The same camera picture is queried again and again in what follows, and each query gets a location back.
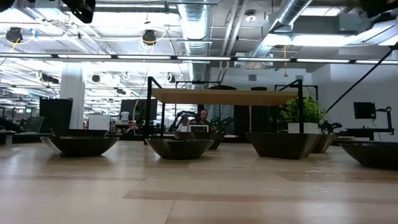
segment ceiling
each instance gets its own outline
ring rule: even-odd
[[[91,24],[84,24],[68,11],[60,11],[54,7],[37,7],[33,9],[13,7],[0,13],[0,52],[12,53],[42,53],[42,54],[154,54],[154,55],[185,55],[184,37],[178,14],[152,13],[147,3],[163,4],[163,1],[123,1],[135,4],[134,12],[126,8],[124,11],[108,11],[99,9],[94,14]],[[210,55],[220,55],[228,21],[231,19],[231,9],[235,0],[218,1],[211,7]],[[248,53],[254,50],[262,41],[262,26],[267,15],[279,10],[279,0],[250,0],[246,11],[253,10],[256,20],[242,20],[232,54]],[[97,1],[98,4],[119,4],[120,1]],[[302,16],[336,16],[340,13],[356,13],[351,7],[355,1],[316,1],[304,10]],[[234,27],[238,20],[235,16]],[[22,28],[22,44],[14,45],[5,36],[10,27]],[[155,30],[158,41],[153,47],[145,47],[141,35],[147,29]],[[388,50],[386,46],[369,45],[357,47],[311,47],[287,45],[274,47],[270,54],[274,57],[300,58],[380,58]],[[37,86],[50,85],[52,88],[2,88],[3,98],[37,98],[38,96],[57,97],[59,85],[44,83],[38,78],[46,74],[61,81],[61,61],[23,60],[19,58],[0,58],[0,85]],[[176,80],[190,80],[188,63],[131,63],[131,62],[82,62],[87,78],[86,112],[95,111],[95,105],[106,105],[108,111],[118,111],[122,97],[146,96],[145,77],[153,76],[162,86],[174,88],[167,81],[167,75],[173,75]],[[269,68],[283,68],[283,63],[275,63]],[[295,63],[289,68],[315,69],[314,65]],[[102,82],[91,80],[93,75],[99,75]],[[120,86],[136,87],[126,95],[117,94],[116,90],[99,90],[96,87]],[[114,103],[106,99],[114,98]],[[13,102],[0,102],[2,106],[12,106]]]

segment ceiling pipe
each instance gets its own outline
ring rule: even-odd
[[[236,22],[234,32],[232,33],[231,42],[229,43],[228,50],[226,52],[227,55],[231,55],[232,49],[235,44],[236,37],[238,36],[239,28],[241,27],[241,23],[243,20],[244,13],[246,12],[246,8],[249,4],[249,0],[243,0],[241,11],[239,13],[238,21]]]
[[[181,15],[181,29],[184,39],[205,40],[208,38],[208,26],[210,6],[200,4],[203,1],[197,0],[198,4],[178,5],[178,11]],[[185,50],[188,55],[208,55],[209,43],[205,42],[186,42]],[[207,81],[210,67],[205,63],[190,63],[189,71],[191,80]]]
[[[223,46],[221,48],[221,56],[223,56],[225,54],[226,45],[228,43],[229,35],[231,34],[231,30],[232,30],[232,25],[234,24],[234,21],[235,21],[235,15],[236,15],[236,10],[238,9],[238,4],[239,4],[239,0],[235,0],[232,5],[228,25],[226,26]]]
[[[250,53],[250,57],[267,56],[273,48],[272,45],[268,45],[266,42],[268,33],[283,26],[291,26],[311,2],[312,0],[284,0],[279,11],[276,12],[276,20],[267,28],[266,36],[256,49]],[[257,63],[247,63],[243,67],[253,69],[256,64]]]

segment white column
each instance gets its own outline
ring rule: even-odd
[[[70,129],[83,128],[86,75],[80,62],[64,62],[61,76],[60,99],[73,98]]]

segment green plant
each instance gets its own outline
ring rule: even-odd
[[[319,123],[321,119],[326,115],[325,110],[319,110],[319,104],[317,101],[313,101],[312,97],[305,97],[304,102],[304,122],[305,123]],[[280,115],[288,123],[299,122],[299,99],[289,100],[287,102],[286,110],[280,112]]]

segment white planter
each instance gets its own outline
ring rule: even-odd
[[[289,133],[300,133],[299,123],[288,123],[287,124]],[[319,128],[317,123],[304,123],[304,133],[307,134],[319,134]]]

